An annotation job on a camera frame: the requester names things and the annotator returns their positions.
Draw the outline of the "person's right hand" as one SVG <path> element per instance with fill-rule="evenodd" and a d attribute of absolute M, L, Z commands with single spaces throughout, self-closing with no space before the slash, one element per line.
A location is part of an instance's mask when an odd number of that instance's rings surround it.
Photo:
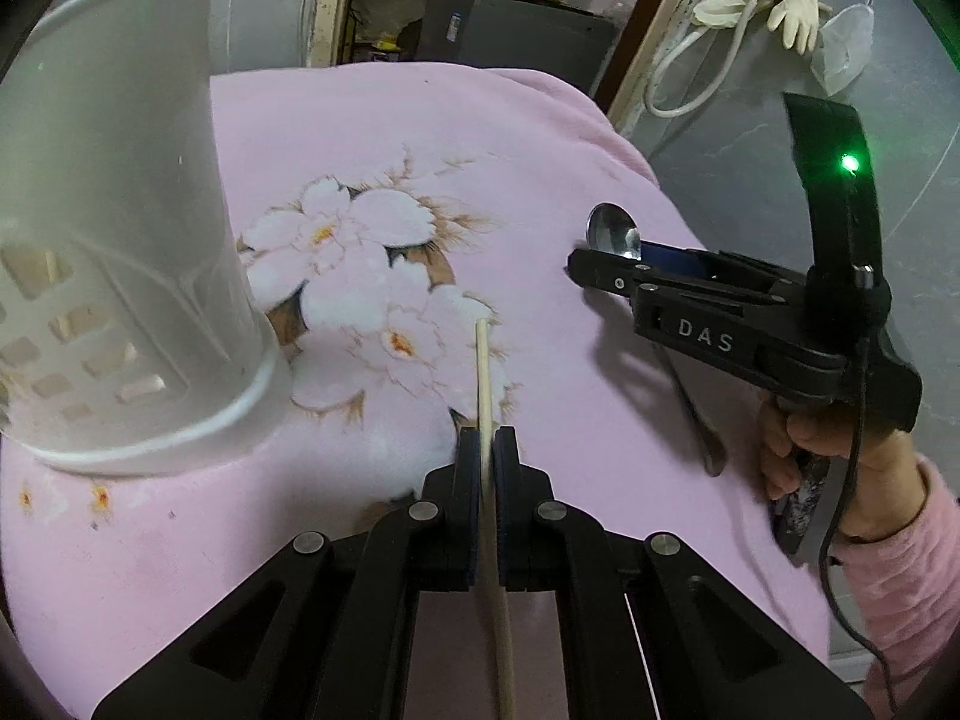
<path fill-rule="evenodd" d="M 797 465 L 800 450 L 838 463 L 839 476 L 851 468 L 854 416 L 843 408 L 788 413 L 765 395 L 758 430 L 758 466 L 771 500 L 799 491 L 804 476 Z M 910 434 L 866 427 L 859 442 L 853 490 L 841 498 L 838 531 L 853 541 L 882 541 L 918 518 L 928 494 L 929 483 Z"/>

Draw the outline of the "pink sleeve forearm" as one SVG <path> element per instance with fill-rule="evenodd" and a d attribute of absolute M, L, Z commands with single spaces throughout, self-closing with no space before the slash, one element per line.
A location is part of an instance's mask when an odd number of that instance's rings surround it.
<path fill-rule="evenodd" d="M 958 500 L 932 463 L 921 460 L 919 473 L 928 497 L 907 528 L 835 550 L 867 637 L 889 662 L 889 671 L 874 663 L 864 681 L 877 718 L 892 717 L 890 699 L 908 702 L 958 628 Z"/>

